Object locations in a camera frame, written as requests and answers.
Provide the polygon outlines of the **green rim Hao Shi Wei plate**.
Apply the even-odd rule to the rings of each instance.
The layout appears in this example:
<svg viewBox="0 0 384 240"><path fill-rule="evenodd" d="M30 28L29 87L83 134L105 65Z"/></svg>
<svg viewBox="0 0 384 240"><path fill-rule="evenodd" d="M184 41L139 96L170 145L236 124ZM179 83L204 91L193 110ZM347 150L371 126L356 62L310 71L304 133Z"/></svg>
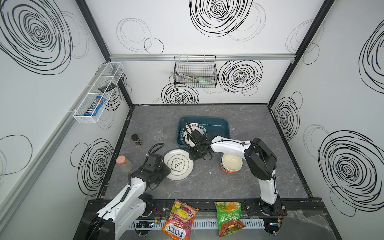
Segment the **green rim Hao Shi Wei plate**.
<svg viewBox="0 0 384 240"><path fill-rule="evenodd" d="M185 147L194 147L195 144L192 141L191 135L193 134L193 131L198 131L200 134L208 136L208 130L206 127L204 127L202 124L198 123L190 123L184 125L180 132L179 132L179 140L182 146Z"/></svg>

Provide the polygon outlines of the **white plate green flower motif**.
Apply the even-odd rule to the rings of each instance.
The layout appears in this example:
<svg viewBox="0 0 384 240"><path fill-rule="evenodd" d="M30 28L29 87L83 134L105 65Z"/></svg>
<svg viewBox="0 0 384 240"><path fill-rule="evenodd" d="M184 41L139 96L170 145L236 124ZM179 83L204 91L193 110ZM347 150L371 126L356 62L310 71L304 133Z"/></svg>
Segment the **white plate green flower motif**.
<svg viewBox="0 0 384 240"><path fill-rule="evenodd" d="M182 149L172 150L165 154L164 163L170 169L167 178L172 181L186 179L194 169L194 161L190 159L190 154Z"/></svg>

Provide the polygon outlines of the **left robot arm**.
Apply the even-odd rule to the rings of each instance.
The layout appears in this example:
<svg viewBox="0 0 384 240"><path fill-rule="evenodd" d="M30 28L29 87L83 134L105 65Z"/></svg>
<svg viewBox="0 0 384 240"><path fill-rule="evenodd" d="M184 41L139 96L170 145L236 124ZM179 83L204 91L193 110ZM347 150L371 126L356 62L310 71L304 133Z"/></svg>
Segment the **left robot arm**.
<svg viewBox="0 0 384 240"><path fill-rule="evenodd" d="M75 240L118 240L132 223L151 211L152 195L146 193L151 184L159 184L170 174L170 168L159 154L147 154L143 165L129 174L125 187L102 209L85 214Z"/></svg>

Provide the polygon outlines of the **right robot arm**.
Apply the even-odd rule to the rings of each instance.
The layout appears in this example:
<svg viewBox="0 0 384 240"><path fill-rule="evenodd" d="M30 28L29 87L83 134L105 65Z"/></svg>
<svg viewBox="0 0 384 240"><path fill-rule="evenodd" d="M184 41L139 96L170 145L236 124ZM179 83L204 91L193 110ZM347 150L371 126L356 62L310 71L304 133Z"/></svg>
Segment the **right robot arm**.
<svg viewBox="0 0 384 240"><path fill-rule="evenodd" d="M245 160L251 173L259 181L261 212L266 216L272 216L282 207L276 187L277 157L261 139L240 141L219 135L209 138L193 130L187 133L186 146L193 161L203 159L212 153L229 154Z"/></svg>

